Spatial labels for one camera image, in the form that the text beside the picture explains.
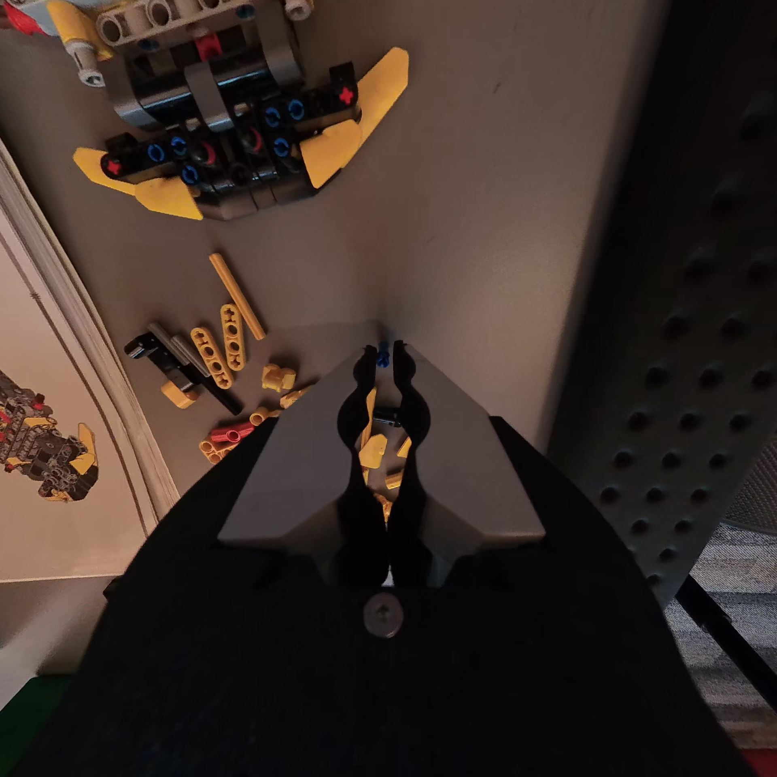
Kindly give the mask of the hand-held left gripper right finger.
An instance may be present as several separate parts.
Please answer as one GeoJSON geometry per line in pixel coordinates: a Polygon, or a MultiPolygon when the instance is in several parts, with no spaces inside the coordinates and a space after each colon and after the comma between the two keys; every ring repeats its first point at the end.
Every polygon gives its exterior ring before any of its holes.
{"type": "Polygon", "coordinates": [[[489,414],[414,347],[393,347],[398,419],[410,439],[388,520],[395,586],[442,586],[461,558],[546,531],[489,414]]]}

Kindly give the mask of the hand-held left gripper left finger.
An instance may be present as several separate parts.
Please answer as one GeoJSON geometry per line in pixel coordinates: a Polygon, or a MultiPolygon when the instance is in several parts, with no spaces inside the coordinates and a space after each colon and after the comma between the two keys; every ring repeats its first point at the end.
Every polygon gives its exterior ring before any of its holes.
{"type": "Polygon", "coordinates": [[[382,505],[364,481],[378,351],[349,355],[276,420],[219,534],[241,549],[307,556],[340,586],[381,586],[389,573],[382,505]]]}

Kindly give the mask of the lego instruction booklet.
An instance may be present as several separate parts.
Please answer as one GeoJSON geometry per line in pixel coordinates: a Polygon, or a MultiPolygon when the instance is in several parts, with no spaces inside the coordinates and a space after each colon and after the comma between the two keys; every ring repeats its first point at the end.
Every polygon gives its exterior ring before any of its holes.
{"type": "Polygon", "coordinates": [[[179,499],[98,309],[1,145],[2,582],[115,577],[179,499]]]}

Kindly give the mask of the lego car chassis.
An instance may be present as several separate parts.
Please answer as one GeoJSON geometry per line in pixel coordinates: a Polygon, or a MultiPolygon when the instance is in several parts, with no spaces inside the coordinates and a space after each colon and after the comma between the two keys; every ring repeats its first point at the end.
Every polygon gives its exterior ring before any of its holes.
{"type": "Polygon", "coordinates": [[[223,221],[313,197],[355,157],[409,81],[394,47],[306,84],[295,22],[314,2],[2,2],[2,26],[59,39],[129,132],[78,148],[92,183],[147,210],[223,221]]]}

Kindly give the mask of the pile of yellow lego pieces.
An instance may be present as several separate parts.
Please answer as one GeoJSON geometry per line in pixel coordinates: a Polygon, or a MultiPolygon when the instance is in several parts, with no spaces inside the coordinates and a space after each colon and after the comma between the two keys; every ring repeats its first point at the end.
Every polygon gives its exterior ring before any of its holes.
{"type": "Polygon", "coordinates": [[[219,311],[221,339],[203,325],[192,328],[189,337],[183,338],[170,335],[161,324],[152,322],[124,346],[123,352],[132,360],[149,361],[165,375],[160,390],[175,407],[185,410],[206,392],[230,413],[232,422],[211,428],[198,444],[209,463],[217,465],[255,429],[294,405],[315,383],[300,384],[293,367],[267,362],[262,366],[260,387],[277,394],[277,406],[259,405],[252,413],[244,413],[244,405],[231,391],[236,375],[248,363],[245,331],[257,340],[265,339],[267,333],[225,258],[213,253],[209,261],[230,296],[219,311]]]}

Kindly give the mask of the black metal bar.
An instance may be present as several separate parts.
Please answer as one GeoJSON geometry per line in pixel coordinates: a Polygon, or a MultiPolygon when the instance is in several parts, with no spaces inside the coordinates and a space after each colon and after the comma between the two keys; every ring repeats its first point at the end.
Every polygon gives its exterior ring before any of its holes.
{"type": "Polygon", "coordinates": [[[685,578],[675,598],[695,625],[709,634],[775,712],[776,673],[737,631],[724,609],[691,575],[685,578]]]}

